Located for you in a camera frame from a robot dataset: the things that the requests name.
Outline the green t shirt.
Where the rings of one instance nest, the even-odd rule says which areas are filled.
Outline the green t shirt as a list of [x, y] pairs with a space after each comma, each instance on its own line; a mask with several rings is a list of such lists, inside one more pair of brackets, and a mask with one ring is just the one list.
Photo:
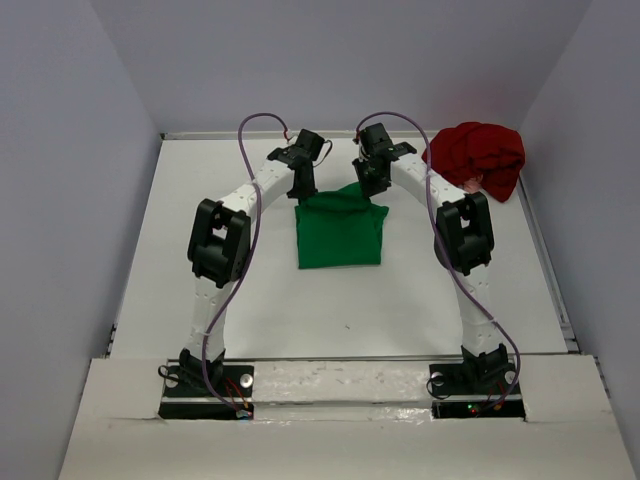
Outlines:
[[379, 265], [388, 214], [389, 208], [364, 197], [357, 183], [300, 202], [295, 207], [298, 267]]

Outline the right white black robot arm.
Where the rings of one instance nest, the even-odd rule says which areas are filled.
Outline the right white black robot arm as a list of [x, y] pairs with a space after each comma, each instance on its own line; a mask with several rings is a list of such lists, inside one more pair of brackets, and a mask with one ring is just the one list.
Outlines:
[[453, 281], [462, 325], [457, 363], [430, 367], [427, 389], [439, 401], [453, 396], [482, 396], [496, 407], [519, 391], [520, 353], [490, 312], [489, 264], [495, 239], [489, 202], [467, 193], [417, 159], [407, 142], [395, 143], [381, 123], [360, 123], [354, 139], [359, 155], [353, 165], [365, 197], [397, 185], [428, 212], [434, 252]]

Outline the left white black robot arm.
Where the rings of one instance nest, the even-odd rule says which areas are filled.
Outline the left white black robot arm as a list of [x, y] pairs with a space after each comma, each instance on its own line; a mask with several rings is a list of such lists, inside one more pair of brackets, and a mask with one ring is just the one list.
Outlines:
[[187, 248], [195, 276], [190, 335], [177, 372], [165, 376], [232, 409], [237, 407], [233, 397], [216, 391], [224, 378], [225, 316], [251, 265], [261, 215], [282, 196], [302, 201], [317, 193], [314, 167], [328, 156], [333, 142], [303, 129], [292, 142], [270, 152], [258, 170], [244, 144], [239, 147], [248, 182], [220, 200], [202, 200], [196, 209]]

